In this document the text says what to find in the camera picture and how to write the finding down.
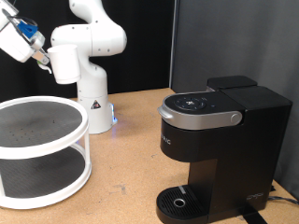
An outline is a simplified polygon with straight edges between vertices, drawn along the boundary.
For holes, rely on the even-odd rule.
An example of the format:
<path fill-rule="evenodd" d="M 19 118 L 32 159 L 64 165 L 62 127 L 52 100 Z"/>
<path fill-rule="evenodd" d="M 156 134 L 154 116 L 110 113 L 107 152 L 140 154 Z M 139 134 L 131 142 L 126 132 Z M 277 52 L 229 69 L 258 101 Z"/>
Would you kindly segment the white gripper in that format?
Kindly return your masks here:
<path fill-rule="evenodd" d="M 49 55 L 43 49 L 36 50 L 34 53 L 13 26 L 6 26 L 0 32 L 0 49 L 21 63 L 25 63 L 31 56 L 44 65 L 50 62 Z"/>

